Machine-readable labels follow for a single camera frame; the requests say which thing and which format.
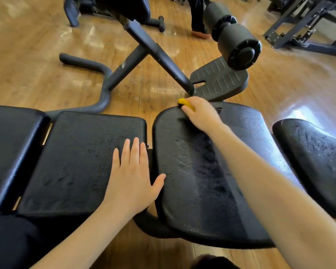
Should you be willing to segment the person's left hand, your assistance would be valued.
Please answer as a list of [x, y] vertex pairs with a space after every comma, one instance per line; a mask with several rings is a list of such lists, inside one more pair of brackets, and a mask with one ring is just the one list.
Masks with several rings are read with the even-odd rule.
[[115, 214], [132, 218], [142, 212], [156, 199], [151, 198], [151, 184], [148, 152], [145, 143], [140, 142], [140, 161], [130, 166], [130, 151], [133, 142], [126, 139], [119, 154], [120, 168], [112, 171], [108, 187], [100, 207], [112, 209]]

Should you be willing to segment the person's right hand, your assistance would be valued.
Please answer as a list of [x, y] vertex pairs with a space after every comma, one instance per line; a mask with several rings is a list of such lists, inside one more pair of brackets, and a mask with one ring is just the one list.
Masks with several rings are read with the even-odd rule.
[[217, 110], [205, 99], [203, 99], [203, 116], [188, 116], [188, 118], [194, 126], [209, 136], [222, 133], [226, 129]]

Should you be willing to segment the yellow cleaning cloth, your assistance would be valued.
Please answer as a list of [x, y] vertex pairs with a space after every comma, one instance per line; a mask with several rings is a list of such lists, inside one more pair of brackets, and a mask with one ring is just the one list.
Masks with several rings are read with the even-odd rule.
[[193, 112], [195, 112], [195, 107], [186, 99], [186, 98], [180, 98], [178, 99], [178, 106], [182, 107], [182, 106], [187, 106], [188, 108], [190, 108]]

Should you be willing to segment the person's left forearm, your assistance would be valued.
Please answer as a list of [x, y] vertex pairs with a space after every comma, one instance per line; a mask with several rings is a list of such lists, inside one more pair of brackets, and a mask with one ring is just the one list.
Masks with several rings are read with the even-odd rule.
[[140, 209], [133, 204], [103, 202], [81, 226], [30, 269], [90, 269], [138, 212]]

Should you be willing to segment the person's right forearm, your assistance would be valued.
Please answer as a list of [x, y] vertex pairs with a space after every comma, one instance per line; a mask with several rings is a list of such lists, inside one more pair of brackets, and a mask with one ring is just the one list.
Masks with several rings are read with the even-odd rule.
[[206, 128], [251, 210], [291, 269], [336, 269], [336, 222], [222, 123]]

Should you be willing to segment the black ribbed foot plate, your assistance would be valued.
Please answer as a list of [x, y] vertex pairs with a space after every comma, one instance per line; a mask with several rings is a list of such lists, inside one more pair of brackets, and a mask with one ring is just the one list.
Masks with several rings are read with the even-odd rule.
[[247, 70], [232, 70], [220, 57], [193, 71], [189, 79], [193, 84], [204, 83], [195, 88], [194, 96], [218, 102], [243, 92], [248, 85], [249, 74]]

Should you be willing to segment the rounded black seat pad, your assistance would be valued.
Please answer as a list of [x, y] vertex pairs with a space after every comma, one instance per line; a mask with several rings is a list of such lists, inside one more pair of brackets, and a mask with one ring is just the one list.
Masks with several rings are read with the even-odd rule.
[[218, 148], [180, 107], [157, 115], [152, 141], [155, 172], [166, 174], [155, 206], [175, 235], [219, 248], [274, 247]]

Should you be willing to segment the square black bench pad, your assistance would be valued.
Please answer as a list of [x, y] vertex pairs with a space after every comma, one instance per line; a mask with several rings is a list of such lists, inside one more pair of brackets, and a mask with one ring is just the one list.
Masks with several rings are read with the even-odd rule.
[[114, 149], [147, 142], [139, 117], [63, 112], [54, 122], [17, 208], [31, 219], [88, 217], [102, 202]]

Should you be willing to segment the black foam roller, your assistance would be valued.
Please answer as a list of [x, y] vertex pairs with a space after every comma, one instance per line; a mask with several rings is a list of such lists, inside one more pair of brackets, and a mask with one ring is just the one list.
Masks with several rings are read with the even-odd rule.
[[215, 42], [218, 42], [223, 29], [236, 24], [236, 17], [221, 2], [209, 3], [203, 13], [203, 23]]
[[261, 54], [262, 44], [242, 24], [225, 23], [220, 27], [218, 50], [228, 67], [243, 71], [254, 65]]

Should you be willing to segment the long black bench pad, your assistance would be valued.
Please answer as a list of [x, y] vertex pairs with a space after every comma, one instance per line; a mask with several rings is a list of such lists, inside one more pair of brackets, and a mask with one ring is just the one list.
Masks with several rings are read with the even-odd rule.
[[23, 194], [49, 125], [42, 111], [0, 105], [0, 212], [11, 211]]

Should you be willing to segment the black machine hip pad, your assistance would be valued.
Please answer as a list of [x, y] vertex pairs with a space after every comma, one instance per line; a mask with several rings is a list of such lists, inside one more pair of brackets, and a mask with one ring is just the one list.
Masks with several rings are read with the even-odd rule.
[[92, 0], [92, 3], [101, 10], [112, 10], [141, 24], [151, 17], [148, 0]]

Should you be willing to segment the person's black trousers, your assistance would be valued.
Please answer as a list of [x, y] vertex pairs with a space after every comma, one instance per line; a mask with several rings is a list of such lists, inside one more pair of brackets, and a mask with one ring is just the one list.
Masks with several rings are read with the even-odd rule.
[[29, 269], [49, 252], [49, 244], [32, 222], [0, 213], [0, 269]]

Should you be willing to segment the black curved side pad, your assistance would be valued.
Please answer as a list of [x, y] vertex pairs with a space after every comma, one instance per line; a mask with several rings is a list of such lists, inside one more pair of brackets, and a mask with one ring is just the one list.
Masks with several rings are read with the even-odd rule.
[[306, 192], [336, 218], [336, 137], [293, 118], [275, 122], [272, 131]]

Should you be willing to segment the dark grey gym machine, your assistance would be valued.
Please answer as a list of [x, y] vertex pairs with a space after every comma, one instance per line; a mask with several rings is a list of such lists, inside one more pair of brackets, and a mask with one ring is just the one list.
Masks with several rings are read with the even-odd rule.
[[336, 0], [270, 0], [268, 12], [281, 13], [263, 38], [275, 49], [297, 49], [336, 57], [336, 40], [331, 44], [310, 42], [321, 19], [336, 24]]

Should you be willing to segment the black back extension frame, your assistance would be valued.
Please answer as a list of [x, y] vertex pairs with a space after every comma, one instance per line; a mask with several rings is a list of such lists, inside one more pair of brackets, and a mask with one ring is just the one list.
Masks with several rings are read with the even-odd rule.
[[97, 103], [77, 108], [61, 109], [47, 112], [51, 121], [57, 120], [62, 112], [79, 112], [88, 114], [102, 113], [110, 103], [112, 90], [148, 55], [153, 59], [189, 94], [193, 96], [195, 88], [188, 77], [180, 70], [166, 52], [147, 34], [141, 23], [112, 11], [112, 17], [121, 23], [138, 46], [127, 56], [114, 72], [106, 65], [69, 54], [60, 53], [59, 60], [66, 65], [101, 72], [104, 76], [100, 97]]

